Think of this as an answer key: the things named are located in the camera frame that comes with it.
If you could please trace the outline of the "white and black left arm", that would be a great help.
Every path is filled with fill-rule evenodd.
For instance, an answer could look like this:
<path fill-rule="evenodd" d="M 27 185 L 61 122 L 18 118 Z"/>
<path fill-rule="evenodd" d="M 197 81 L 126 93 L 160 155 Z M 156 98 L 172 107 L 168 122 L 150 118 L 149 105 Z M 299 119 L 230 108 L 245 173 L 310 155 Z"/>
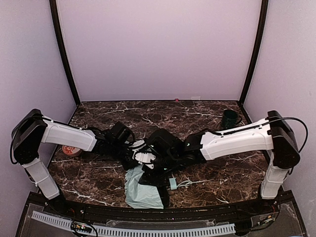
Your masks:
<path fill-rule="evenodd" d="M 52 200 L 63 194 L 40 159 L 41 144 L 74 147 L 125 160 L 135 141 L 133 132 L 121 122 L 105 130 L 96 127 L 79 128 L 52 120 L 39 109 L 32 109 L 11 133 L 9 155 L 11 163 L 23 166 L 45 198 Z"/>

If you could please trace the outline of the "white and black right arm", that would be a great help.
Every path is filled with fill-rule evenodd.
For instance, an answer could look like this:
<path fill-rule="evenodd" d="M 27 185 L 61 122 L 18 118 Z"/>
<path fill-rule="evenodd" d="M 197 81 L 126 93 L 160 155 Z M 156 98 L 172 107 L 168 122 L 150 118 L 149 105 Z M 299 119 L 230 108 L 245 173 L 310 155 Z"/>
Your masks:
<path fill-rule="evenodd" d="M 257 122 L 223 131 L 204 129 L 185 140 L 165 129 L 146 141 L 153 158 L 144 162 L 140 183 L 163 186 L 170 172 L 216 158 L 249 151 L 268 151 L 270 162 L 261 184 L 262 199 L 275 199 L 287 173 L 300 161 L 294 131 L 277 111 Z"/>

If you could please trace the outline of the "mint and black folding umbrella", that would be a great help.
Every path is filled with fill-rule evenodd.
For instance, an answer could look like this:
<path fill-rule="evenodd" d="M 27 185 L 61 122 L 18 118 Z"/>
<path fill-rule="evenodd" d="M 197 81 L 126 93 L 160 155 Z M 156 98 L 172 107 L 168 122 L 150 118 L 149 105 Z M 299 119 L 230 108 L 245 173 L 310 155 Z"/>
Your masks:
<path fill-rule="evenodd" d="M 125 174 L 125 202 L 136 209 L 164 209 L 170 206 L 166 186 L 156 187 L 140 184 L 144 171 L 142 166 L 129 169 Z"/>

